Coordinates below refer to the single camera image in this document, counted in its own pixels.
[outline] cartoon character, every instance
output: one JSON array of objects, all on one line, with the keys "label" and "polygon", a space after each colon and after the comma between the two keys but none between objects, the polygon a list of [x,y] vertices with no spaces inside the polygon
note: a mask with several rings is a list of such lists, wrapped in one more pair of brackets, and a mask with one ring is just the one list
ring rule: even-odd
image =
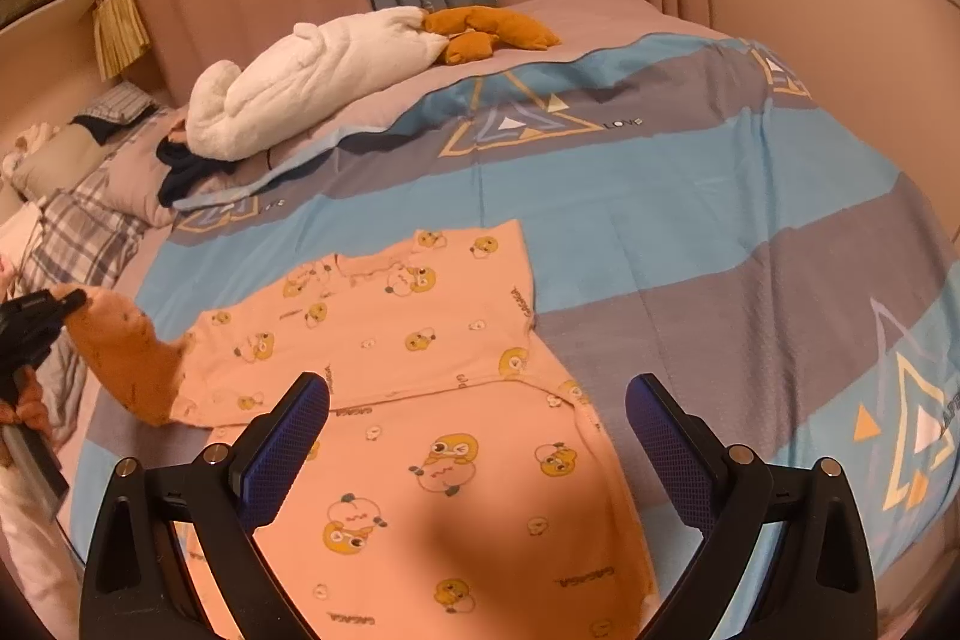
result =
[{"label": "cartoon character", "polygon": [[470,595],[470,587],[459,578],[440,581],[433,598],[443,605],[447,613],[470,613],[476,608],[476,601]]},{"label": "cartoon character", "polygon": [[496,253],[499,247],[500,243],[494,237],[481,237],[472,244],[470,253],[476,259],[487,258]]},{"label": "cartoon character", "polygon": [[594,621],[590,625],[590,634],[594,637],[610,637],[611,632],[613,632],[613,621],[608,618],[602,621]]},{"label": "cartoon character", "polygon": [[359,554],[377,527],[386,527],[375,501],[344,494],[326,509],[328,523],[323,527],[323,544],[334,554]]},{"label": "cartoon character", "polygon": [[520,373],[527,368],[526,348],[505,350],[500,357],[500,376],[504,380],[518,380]]},{"label": "cartoon character", "polygon": [[421,329],[419,332],[414,332],[410,333],[410,335],[407,335],[404,343],[407,346],[407,350],[416,352],[418,350],[426,350],[429,348],[430,343],[436,338],[437,334],[433,329]]},{"label": "cartoon character", "polygon": [[581,405],[589,405],[590,403],[587,392],[581,389],[580,384],[572,378],[560,384],[557,393],[560,394],[560,396],[568,395],[573,401],[579,402]]},{"label": "cartoon character", "polygon": [[237,407],[240,410],[252,410],[253,408],[263,407],[263,394],[256,393],[253,396],[237,397]]},{"label": "cartoon character", "polygon": [[409,296],[425,293],[437,285],[437,273],[429,266],[393,266],[387,275],[387,293]]},{"label": "cartoon character", "polygon": [[460,486],[473,480],[479,445],[471,434],[445,434],[430,446],[424,464],[410,467],[421,488],[452,497]]},{"label": "cartoon character", "polygon": [[304,314],[304,322],[309,329],[315,329],[326,320],[326,302],[311,304]]},{"label": "cartoon character", "polygon": [[541,445],[534,451],[534,457],[547,477],[565,477],[572,474],[577,466],[577,452],[563,442]]},{"label": "cartoon character", "polygon": [[254,333],[248,336],[247,344],[233,348],[233,355],[247,363],[265,362],[274,355],[275,338],[270,332]]},{"label": "cartoon character", "polygon": [[549,528],[550,522],[541,516],[536,516],[536,518],[527,521],[527,531],[529,531],[531,537],[539,537]]},{"label": "cartoon character", "polygon": [[446,237],[442,231],[421,231],[416,235],[416,244],[428,249],[440,250],[446,247]]},{"label": "cartoon character", "polygon": [[313,280],[325,283],[330,279],[331,268],[326,263],[319,270],[315,262],[301,263],[287,275],[287,279],[283,282],[283,296],[288,299],[299,296]]}]

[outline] orange triangle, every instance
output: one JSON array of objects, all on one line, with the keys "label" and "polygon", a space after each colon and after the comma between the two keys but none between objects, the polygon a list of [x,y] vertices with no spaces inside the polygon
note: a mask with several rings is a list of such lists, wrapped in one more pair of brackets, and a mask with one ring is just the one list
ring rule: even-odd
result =
[{"label": "orange triangle", "polygon": [[860,405],[860,409],[856,412],[856,427],[853,429],[853,441],[862,442],[865,439],[870,439],[871,437],[876,437],[877,434],[880,434],[880,427],[877,426],[877,421],[874,420],[874,417],[867,413],[867,408],[864,405]]},{"label": "orange triangle", "polygon": [[928,477],[919,470],[913,473],[913,482],[910,484],[910,495],[906,500],[906,509],[913,509],[918,506],[926,496],[926,487],[930,485]]}]

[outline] mattress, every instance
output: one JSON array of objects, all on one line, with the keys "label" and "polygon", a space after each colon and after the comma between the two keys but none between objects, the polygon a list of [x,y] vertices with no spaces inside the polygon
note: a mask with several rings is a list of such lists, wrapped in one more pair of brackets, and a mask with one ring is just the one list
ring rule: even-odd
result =
[{"label": "mattress", "polygon": [[[536,331],[597,405],[662,592],[699,533],[627,424],[626,384],[645,371],[723,442],[792,466],[837,458],[882,575],[957,489],[952,246],[910,180],[762,44],[691,31],[639,0],[563,2],[619,6],[579,52],[576,25],[565,28],[576,14],[541,7],[565,62],[501,53],[446,71],[443,85],[431,70],[398,86],[413,97],[379,127],[320,126],[258,193],[181,220],[137,303],[174,338],[320,255],[518,218]],[[631,15],[648,30],[624,42]],[[189,461],[207,436],[149,429],[101,393],[74,480],[80,552],[120,456]],[[775,534],[718,636],[745,619]]]}]

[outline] hand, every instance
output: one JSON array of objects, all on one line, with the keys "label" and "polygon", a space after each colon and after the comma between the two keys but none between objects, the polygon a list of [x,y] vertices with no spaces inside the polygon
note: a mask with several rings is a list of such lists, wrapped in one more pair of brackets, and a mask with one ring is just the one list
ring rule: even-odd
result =
[{"label": "hand", "polygon": [[[43,387],[37,383],[37,373],[31,367],[25,370],[27,374],[27,386],[20,391],[20,398],[17,400],[16,410],[13,410],[6,402],[0,401],[0,424],[24,423],[30,429],[34,429],[50,439],[53,437],[53,430],[50,427],[50,414],[47,405],[43,404]],[[0,466],[10,466],[11,458],[7,452],[7,447],[0,441]]]}]

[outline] wall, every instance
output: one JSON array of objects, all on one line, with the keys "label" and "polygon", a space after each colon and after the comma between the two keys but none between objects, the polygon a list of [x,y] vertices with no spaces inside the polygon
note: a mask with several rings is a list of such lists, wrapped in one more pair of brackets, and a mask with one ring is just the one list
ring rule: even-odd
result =
[{"label": "wall", "polygon": [[8,56],[0,61],[0,153],[32,124],[67,124],[105,88],[89,14]]},{"label": "wall", "polygon": [[960,227],[960,9],[945,0],[710,0],[712,26],[769,44],[853,133]]}]

